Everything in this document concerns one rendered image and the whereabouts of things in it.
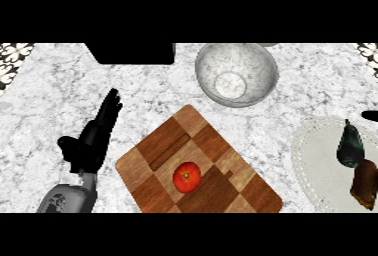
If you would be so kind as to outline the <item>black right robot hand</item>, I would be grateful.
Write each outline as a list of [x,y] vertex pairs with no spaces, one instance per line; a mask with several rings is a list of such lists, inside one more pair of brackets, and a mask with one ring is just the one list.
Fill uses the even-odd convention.
[[362,112],[362,117],[367,120],[378,122],[378,110],[368,110]]

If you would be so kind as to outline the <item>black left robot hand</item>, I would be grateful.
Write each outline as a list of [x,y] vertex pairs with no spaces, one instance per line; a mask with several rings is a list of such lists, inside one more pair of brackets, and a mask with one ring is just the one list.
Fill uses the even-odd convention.
[[97,118],[86,124],[80,136],[77,138],[63,136],[58,139],[64,160],[71,163],[71,173],[98,173],[105,161],[122,108],[119,90],[113,88],[104,99]]

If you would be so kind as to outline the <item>white placemat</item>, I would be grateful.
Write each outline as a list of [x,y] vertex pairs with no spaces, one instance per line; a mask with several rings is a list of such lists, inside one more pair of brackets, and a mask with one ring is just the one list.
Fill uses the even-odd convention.
[[351,194],[355,169],[337,159],[346,120],[337,116],[309,118],[291,144],[297,180],[318,212],[378,213],[368,210]]

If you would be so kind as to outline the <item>white marble bowl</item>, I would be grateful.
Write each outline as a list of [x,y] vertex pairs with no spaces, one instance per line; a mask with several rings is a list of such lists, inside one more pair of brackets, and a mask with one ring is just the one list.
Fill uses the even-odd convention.
[[280,80],[275,58],[258,43],[209,43],[197,55],[196,75],[210,99],[232,108],[262,102]]

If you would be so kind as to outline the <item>checkered wooden cutting board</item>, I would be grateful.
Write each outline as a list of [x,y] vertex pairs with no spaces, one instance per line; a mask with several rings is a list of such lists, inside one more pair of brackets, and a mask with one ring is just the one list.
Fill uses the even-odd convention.
[[[175,170],[193,162],[201,184],[184,194]],[[268,213],[283,199],[194,108],[187,105],[117,160],[116,169],[142,212]]]

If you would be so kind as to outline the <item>brown bread piece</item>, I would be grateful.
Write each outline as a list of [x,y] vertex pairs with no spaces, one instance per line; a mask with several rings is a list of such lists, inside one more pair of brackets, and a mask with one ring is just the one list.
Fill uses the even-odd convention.
[[368,210],[374,210],[378,194],[378,168],[376,163],[368,159],[362,161],[355,169],[351,194],[359,204]]

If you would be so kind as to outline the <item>red tomato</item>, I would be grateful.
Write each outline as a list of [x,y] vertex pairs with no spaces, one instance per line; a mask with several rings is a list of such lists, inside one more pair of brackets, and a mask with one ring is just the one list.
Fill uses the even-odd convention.
[[201,170],[194,162],[185,162],[173,173],[173,184],[184,194],[193,193],[201,184]]

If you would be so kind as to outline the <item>black appliance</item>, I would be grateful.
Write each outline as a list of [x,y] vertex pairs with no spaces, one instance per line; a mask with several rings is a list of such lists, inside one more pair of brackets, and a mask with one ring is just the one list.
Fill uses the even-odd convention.
[[88,43],[97,61],[104,65],[172,65],[175,43]]

